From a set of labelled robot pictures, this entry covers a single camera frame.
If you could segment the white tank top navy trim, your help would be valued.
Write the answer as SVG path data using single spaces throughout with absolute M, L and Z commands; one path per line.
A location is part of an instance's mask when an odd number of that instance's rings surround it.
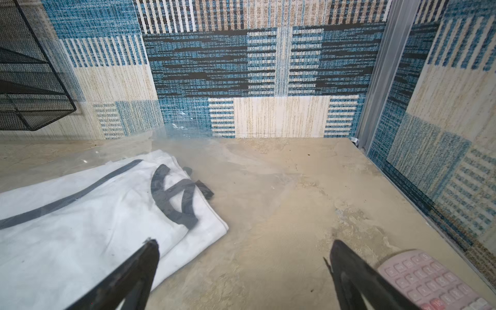
M 228 231 L 164 151 L 1 194 L 1 308 L 65 309 L 156 240 L 153 286 Z

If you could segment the clear vacuum bag blue zip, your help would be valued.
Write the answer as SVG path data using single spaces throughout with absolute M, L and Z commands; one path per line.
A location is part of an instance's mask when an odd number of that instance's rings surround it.
M 191 261 L 228 229 L 146 137 L 1 143 L 2 309 L 66 309 L 149 240 L 153 308 L 208 309 L 215 289 Z

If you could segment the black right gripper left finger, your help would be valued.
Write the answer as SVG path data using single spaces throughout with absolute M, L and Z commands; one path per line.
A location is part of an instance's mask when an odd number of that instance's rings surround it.
M 145 309 L 160 259 L 156 240 L 147 240 L 124 263 L 69 309 Z

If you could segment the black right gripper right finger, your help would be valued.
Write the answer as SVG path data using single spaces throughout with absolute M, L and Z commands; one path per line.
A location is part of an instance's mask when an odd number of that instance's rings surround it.
M 335 240 L 324 260 L 341 309 L 418 309 L 342 240 Z

